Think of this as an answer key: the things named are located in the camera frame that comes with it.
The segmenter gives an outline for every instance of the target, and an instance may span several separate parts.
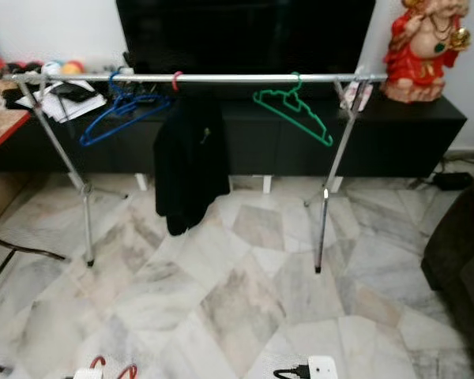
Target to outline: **red cable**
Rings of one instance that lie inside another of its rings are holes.
[[[182,71],[176,71],[174,73],[174,76],[172,78],[172,88],[174,89],[174,91],[178,92],[179,91],[179,86],[177,84],[177,77],[179,75],[182,75]]]
[[[94,369],[98,362],[100,362],[102,364],[102,366],[105,366],[105,358],[102,355],[99,355],[98,357],[93,359],[93,362],[92,362],[91,365],[89,365],[89,368]]]
[[[123,376],[127,373],[130,372],[130,379],[136,379],[137,378],[137,366],[135,365],[130,365],[126,367],[123,372],[118,376],[118,379],[122,379]]]

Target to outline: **white wall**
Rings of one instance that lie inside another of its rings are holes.
[[[384,72],[382,59],[386,54],[391,36],[393,20],[404,12],[400,0],[377,0],[372,16],[371,26],[367,33],[359,66],[363,72]],[[458,107],[468,121],[450,149],[474,149],[474,0],[471,12],[463,21],[472,33],[472,46],[461,54],[454,68],[446,69],[446,97]]]
[[[125,50],[115,0],[0,0],[0,54],[8,61],[120,66]]]
[[[384,71],[390,26],[402,12],[400,0],[377,0],[360,57],[365,71]],[[474,0],[465,25],[473,45],[446,70],[446,96],[469,119],[455,149],[474,149]],[[119,66],[125,49],[115,0],[0,0],[0,53],[7,60],[80,59],[89,67]]]

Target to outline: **sofa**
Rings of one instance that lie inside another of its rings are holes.
[[[435,229],[422,269],[432,289],[441,291],[474,354],[474,183]]]

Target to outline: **green hanger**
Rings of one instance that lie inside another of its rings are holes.
[[[333,145],[333,139],[332,136],[326,137],[326,126],[323,124],[322,120],[313,113],[313,111],[310,109],[310,107],[305,104],[300,98],[299,98],[299,93],[298,91],[302,88],[302,79],[300,79],[300,74],[299,73],[292,73],[293,75],[296,75],[299,78],[299,83],[292,88],[290,91],[281,91],[281,90],[273,90],[273,89],[262,89],[261,91],[255,92],[253,94],[253,101],[256,104],[260,104],[262,107],[267,108],[269,111],[274,112],[275,114],[278,114],[282,118],[286,118],[289,122],[291,122],[293,125],[299,127],[301,130],[304,132],[310,134],[312,137],[320,141],[324,146],[329,148],[330,146]],[[295,119],[291,118],[287,114],[279,111],[278,109],[274,108],[273,106],[267,104],[265,101],[263,101],[263,95],[270,95],[270,96],[281,96],[283,98],[283,105],[285,105],[287,108],[291,109],[295,113],[300,113],[302,110],[306,110],[307,114],[316,121],[318,125],[323,130],[322,135],[318,135],[306,126],[302,125],[300,122],[296,121]],[[290,96],[293,96],[294,100],[296,101],[297,105],[292,105],[288,102],[288,98]]]

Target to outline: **metal rail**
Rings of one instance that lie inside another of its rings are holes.
[[[300,79],[303,83],[333,83],[339,81],[341,83],[349,81],[369,81],[379,82],[385,81],[385,74],[302,74]],[[108,81],[109,75],[85,73],[80,75],[29,75],[29,74],[12,74],[5,75],[4,79],[8,81],[24,82],[24,83],[40,83],[44,81]],[[181,74],[175,77],[170,74],[134,74],[134,75],[116,75],[113,81],[138,81],[138,82],[154,82],[154,83],[171,83],[174,79],[179,83],[219,83],[219,84],[264,84],[264,83],[282,83],[294,84],[299,81],[299,77],[294,74],[285,75],[212,75],[212,74]]]

